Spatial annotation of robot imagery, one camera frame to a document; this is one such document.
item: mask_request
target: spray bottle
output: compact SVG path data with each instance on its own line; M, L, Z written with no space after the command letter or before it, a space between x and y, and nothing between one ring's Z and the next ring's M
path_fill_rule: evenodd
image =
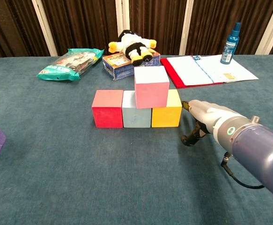
M232 57L234 55L234 52L239 41L240 25L241 23L237 22L231 34L227 38L224 50L221 55L221 63L223 64L230 64L232 60Z

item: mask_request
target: plush toy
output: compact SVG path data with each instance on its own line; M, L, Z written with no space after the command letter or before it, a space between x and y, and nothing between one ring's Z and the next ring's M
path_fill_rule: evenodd
M139 66L143 61L150 61L153 57L148 48L155 48L156 41L144 39L132 30L124 30L118 37L118 42L108 44L109 52L123 52L132 65Z

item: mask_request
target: green bag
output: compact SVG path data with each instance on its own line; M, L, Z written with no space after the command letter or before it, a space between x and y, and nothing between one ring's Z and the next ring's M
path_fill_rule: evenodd
M88 48L72 48L52 65L45 67L37 75L46 81L77 81L80 75L98 61L104 50Z

